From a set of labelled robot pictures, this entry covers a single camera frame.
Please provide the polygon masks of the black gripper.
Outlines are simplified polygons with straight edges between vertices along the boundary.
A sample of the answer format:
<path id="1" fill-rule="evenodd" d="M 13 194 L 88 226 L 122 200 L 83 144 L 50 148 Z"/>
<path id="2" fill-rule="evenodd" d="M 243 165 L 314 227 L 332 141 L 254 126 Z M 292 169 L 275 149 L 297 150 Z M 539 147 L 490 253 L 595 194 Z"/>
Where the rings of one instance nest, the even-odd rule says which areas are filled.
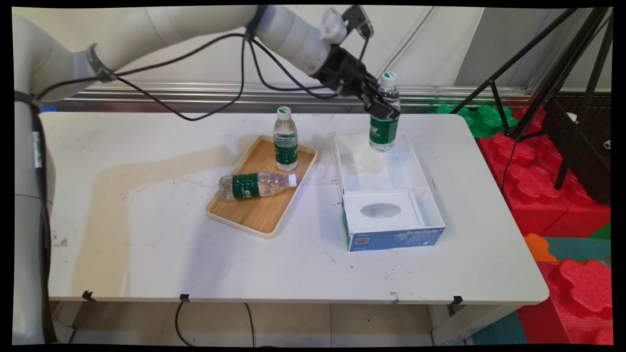
<path id="1" fill-rule="evenodd" d="M 393 78 L 380 78 L 376 85 L 364 63 L 337 44 L 330 46 L 312 77 L 339 96 L 365 96 L 365 111 L 377 119 L 397 120 L 401 114 L 400 92 L 393 88 Z"/>

